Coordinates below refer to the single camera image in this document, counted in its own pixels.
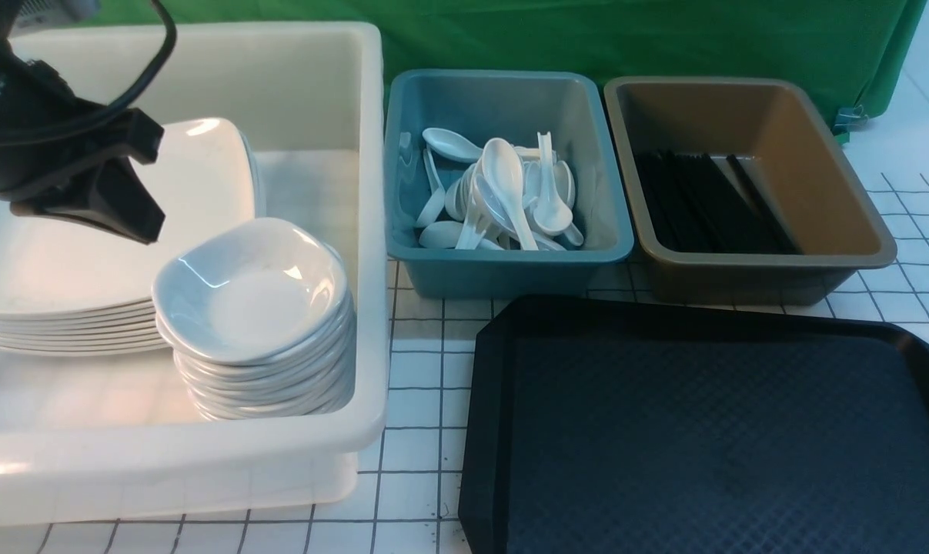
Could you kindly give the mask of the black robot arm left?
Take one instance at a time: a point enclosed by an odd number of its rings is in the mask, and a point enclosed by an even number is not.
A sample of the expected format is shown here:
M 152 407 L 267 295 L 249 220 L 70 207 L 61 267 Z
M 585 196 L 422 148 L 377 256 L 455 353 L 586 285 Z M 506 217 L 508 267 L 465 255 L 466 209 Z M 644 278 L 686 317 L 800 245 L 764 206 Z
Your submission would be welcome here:
M 103 105 L 78 97 L 53 67 L 14 53 L 13 36 L 66 27 L 98 1 L 0 1 L 0 201 L 14 216 L 59 220 L 157 242 L 165 213 L 134 172 L 157 161 L 164 129 L 134 102 L 178 41 L 164 4 L 164 42 L 135 81 Z

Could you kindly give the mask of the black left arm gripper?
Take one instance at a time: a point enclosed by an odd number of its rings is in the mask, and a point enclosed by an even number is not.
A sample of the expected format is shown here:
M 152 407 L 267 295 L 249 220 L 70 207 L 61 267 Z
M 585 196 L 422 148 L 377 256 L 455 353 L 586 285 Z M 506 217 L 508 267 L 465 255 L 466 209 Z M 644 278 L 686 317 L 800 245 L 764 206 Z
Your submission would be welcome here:
M 157 162 L 164 129 L 137 108 L 71 138 L 30 146 L 32 167 L 8 193 L 14 216 L 90 224 L 130 241 L 159 239 L 165 213 L 134 171 Z

